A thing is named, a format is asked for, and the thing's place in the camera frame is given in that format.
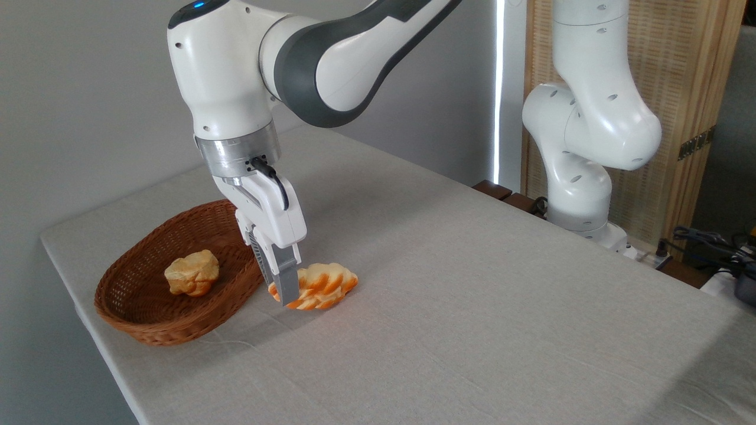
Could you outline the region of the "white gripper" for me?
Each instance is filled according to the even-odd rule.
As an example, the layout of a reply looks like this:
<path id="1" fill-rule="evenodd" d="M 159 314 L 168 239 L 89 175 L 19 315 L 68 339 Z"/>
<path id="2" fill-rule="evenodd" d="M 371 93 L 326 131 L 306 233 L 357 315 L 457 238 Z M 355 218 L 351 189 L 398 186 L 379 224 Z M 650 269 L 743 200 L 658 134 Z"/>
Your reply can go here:
<path id="1" fill-rule="evenodd" d="M 294 187 L 286 178 L 279 178 L 288 199 L 285 209 L 281 187 L 259 171 L 240 178 L 240 186 L 217 176 L 213 179 L 237 207 L 235 215 L 243 240 L 252 248 L 266 284 L 276 285 L 283 306 L 299 299 L 301 255 L 297 242 L 304 240 L 306 225 Z"/>

